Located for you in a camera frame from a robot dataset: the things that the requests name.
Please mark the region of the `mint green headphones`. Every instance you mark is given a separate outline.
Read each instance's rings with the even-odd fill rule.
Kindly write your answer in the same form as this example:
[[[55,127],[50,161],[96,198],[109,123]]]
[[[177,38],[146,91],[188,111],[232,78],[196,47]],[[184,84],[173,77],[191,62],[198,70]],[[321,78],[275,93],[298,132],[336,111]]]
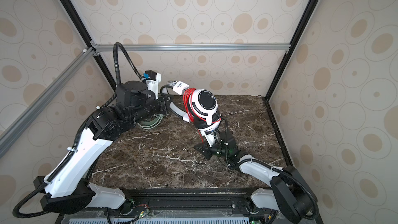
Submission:
[[[155,114],[151,116],[148,120],[143,120],[138,123],[138,126],[145,130],[150,130],[156,128],[163,120],[164,115]]]

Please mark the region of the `white black headphones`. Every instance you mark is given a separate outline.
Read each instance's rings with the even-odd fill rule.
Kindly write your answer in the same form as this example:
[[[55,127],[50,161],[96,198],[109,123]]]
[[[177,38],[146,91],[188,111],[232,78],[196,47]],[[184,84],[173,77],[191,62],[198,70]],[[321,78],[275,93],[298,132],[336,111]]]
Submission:
[[[192,123],[197,130],[209,133],[216,130],[221,122],[218,102],[208,90],[191,88],[184,82],[170,81],[160,92],[169,94],[170,91],[182,96],[183,109],[174,102],[170,103],[170,110],[182,120]]]

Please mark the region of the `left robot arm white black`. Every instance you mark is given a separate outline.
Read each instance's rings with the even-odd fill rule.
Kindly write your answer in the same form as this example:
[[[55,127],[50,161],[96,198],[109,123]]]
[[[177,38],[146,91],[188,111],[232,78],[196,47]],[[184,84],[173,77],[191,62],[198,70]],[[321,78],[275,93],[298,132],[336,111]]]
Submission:
[[[172,98],[150,97],[141,107],[104,106],[79,127],[72,147],[48,175],[35,179],[35,190],[14,207],[15,218],[49,213],[74,214],[84,208],[128,210],[126,191],[106,188],[84,178],[94,162],[119,136],[154,114],[167,114]]]

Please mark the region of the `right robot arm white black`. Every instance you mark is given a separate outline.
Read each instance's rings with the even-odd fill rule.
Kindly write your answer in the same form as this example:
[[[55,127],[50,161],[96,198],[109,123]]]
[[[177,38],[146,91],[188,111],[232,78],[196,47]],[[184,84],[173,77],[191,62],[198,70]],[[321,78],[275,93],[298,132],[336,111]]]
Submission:
[[[271,189],[257,189],[250,196],[256,208],[279,211],[286,219],[298,224],[302,219],[319,217],[318,200],[304,178],[293,166],[272,166],[238,149],[234,139],[213,144],[203,143],[194,149],[209,160],[213,156],[223,158],[230,170],[250,175]]]

